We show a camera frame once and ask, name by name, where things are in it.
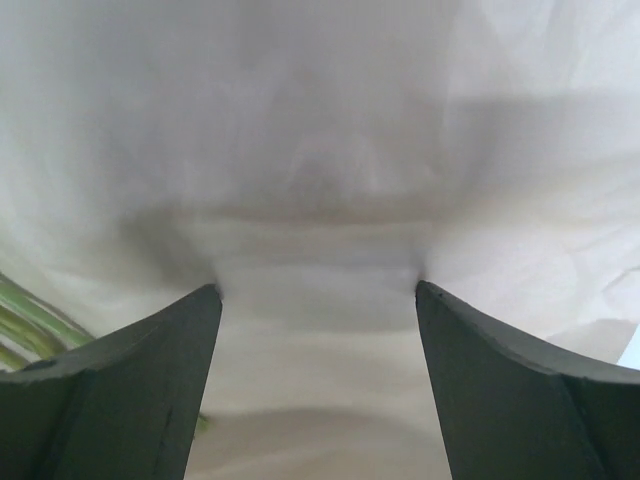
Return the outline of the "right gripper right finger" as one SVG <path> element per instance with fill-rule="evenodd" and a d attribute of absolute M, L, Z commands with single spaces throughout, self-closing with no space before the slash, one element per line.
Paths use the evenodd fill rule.
<path fill-rule="evenodd" d="M 557 347 L 432 283 L 415 297 L 454 479 L 638 479 L 638 371 Z"/>

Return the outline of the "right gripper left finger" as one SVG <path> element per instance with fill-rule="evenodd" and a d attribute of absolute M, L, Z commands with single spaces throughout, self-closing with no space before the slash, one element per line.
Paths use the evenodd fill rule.
<path fill-rule="evenodd" d="M 181 479 L 222 302 L 205 285 L 163 310 L 1 376 L 4 479 Z"/>

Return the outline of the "artificial flower bunch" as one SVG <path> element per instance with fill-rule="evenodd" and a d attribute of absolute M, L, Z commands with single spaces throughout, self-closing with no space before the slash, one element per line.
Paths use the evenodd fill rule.
<path fill-rule="evenodd" d="M 1 370 L 18 371 L 96 339 L 53 305 L 1 274 Z"/>

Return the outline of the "orange wrapping paper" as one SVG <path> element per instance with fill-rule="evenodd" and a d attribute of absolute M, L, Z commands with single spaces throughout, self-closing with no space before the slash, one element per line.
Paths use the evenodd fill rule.
<path fill-rule="evenodd" d="M 191 479 L 446 479 L 426 279 L 616 362 L 635 1 L 5 1 L 1 271 L 97 335 L 217 283 Z"/>

